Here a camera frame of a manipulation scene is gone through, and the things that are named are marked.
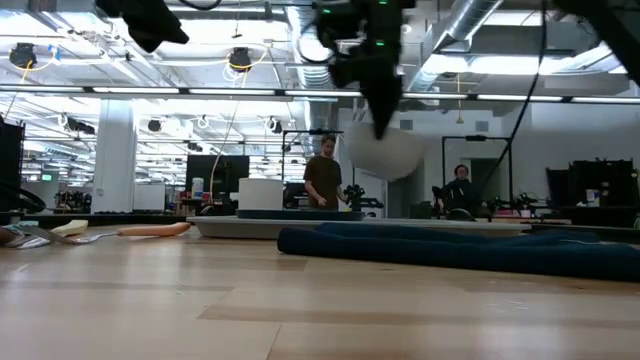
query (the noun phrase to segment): brown t-shirt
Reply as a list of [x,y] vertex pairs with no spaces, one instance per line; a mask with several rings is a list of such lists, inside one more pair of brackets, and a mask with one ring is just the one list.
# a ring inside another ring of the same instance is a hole
[[309,195],[312,208],[338,210],[336,189],[342,185],[342,175],[340,165],[335,160],[320,155],[311,158],[304,169],[304,180],[311,181],[318,194],[327,200],[325,206],[320,206],[318,200]]

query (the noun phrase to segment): white balloon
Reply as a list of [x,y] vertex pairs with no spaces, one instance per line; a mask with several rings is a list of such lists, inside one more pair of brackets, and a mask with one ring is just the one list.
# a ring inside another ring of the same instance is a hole
[[427,151],[424,138],[396,128],[388,128],[384,137],[377,140],[371,123],[352,125],[344,139],[355,167],[389,181],[411,174]]

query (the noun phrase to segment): white wall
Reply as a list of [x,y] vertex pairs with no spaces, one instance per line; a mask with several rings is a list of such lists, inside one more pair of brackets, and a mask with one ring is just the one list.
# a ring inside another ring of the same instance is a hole
[[[486,136],[502,136],[502,119],[495,118],[491,111],[463,111],[461,116],[458,111],[412,111],[408,113],[398,113],[394,115],[389,126],[400,127],[400,120],[413,120],[413,132],[420,134],[428,142],[424,157],[424,176],[417,177],[419,183],[412,182],[416,189],[412,190],[415,199],[412,203],[419,203],[423,200],[432,200],[432,186],[442,186],[442,136],[466,136],[476,135],[476,121],[488,121],[489,132],[482,133]],[[352,120],[351,110],[340,110],[340,126],[345,129]],[[366,116],[363,121],[371,121]],[[504,146],[504,142],[488,141],[485,143],[468,143],[463,140],[448,140],[446,147],[445,175],[447,181],[453,179],[453,170],[465,159],[470,158],[497,158]]]
[[[567,169],[596,157],[640,161],[640,109],[636,106],[533,104],[513,144],[514,191],[549,194],[545,168]],[[504,133],[519,109],[504,117]]]

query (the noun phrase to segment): orange object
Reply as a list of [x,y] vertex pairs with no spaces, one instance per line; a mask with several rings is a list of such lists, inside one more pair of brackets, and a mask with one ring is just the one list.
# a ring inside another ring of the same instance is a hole
[[161,226],[140,226],[116,230],[118,236],[175,236],[191,228],[190,223],[175,223]]

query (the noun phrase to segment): white pillar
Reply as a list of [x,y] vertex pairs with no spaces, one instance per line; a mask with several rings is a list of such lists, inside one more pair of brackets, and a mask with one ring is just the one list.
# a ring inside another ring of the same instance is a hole
[[631,84],[631,90],[633,90],[633,96],[640,96],[640,87],[638,84],[633,80],[629,81],[629,83]]
[[129,100],[102,100],[91,212],[131,212],[138,122]]

